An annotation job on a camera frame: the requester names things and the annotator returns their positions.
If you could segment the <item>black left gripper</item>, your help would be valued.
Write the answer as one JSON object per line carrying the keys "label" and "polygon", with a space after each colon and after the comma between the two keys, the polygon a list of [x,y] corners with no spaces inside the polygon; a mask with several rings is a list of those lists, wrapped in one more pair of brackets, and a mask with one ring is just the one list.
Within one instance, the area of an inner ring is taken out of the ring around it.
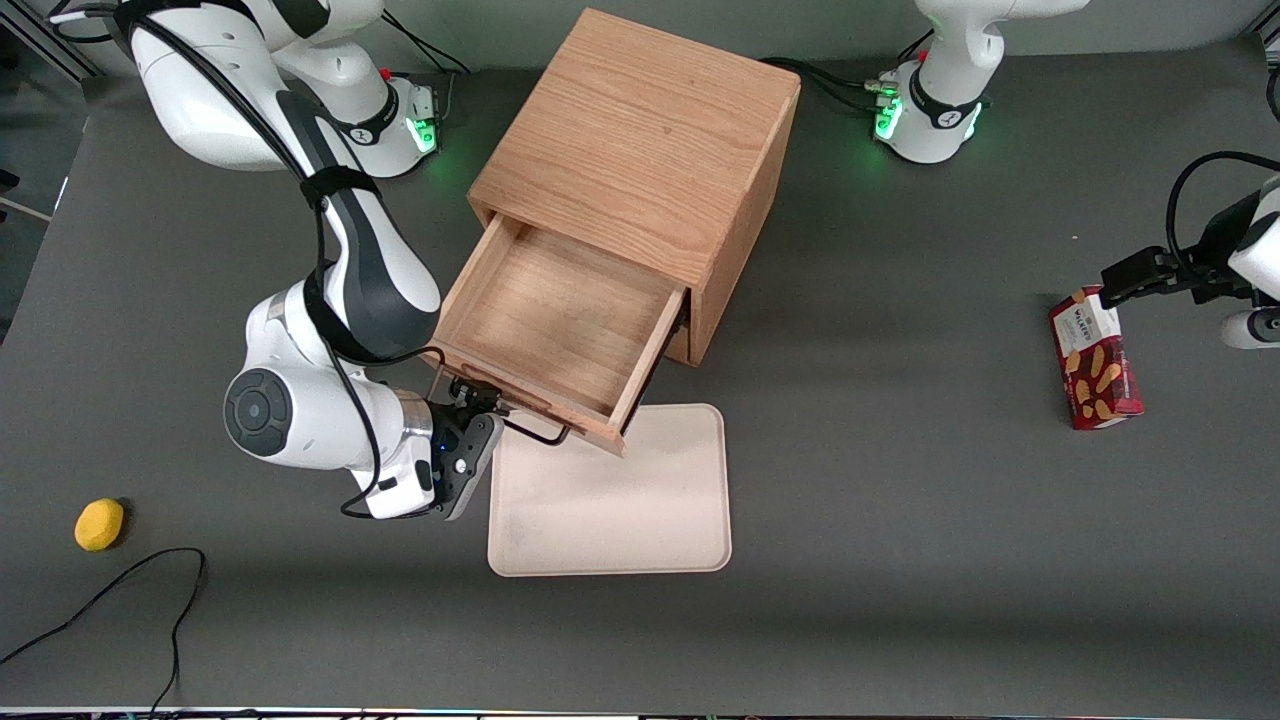
{"label": "black left gripper", "polygon": [[1211,218],[1199,242],[1189,251],[1194,269],[1204,277],[1197,287],[1192,274],[1181,268],[1172,252],[1142,249],[1101,272],[1100,301],[1103,307],[1119,307],[1135,299],[1192,288],[1194,304],[1208,304],[1216,299],[1263,304],[1265,295],[1254,283],[1229,265],[1233,254],[1252,249],[1265,233],[1265,218],[1257,217],[1261,197],[1262,191],[1257,190]]}

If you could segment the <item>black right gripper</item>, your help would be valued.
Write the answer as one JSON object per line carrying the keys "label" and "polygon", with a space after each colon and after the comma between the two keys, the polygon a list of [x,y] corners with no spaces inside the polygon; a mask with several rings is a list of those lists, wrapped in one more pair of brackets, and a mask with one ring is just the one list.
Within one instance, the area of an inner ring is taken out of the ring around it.
{"label": "black right gripper", "polygon": [[495,386],[461,375],[448,393],[454,406],[429,404],[431,487],[439,507],[466,507],[483,474],[483,414],[507,418],[511,406]]}

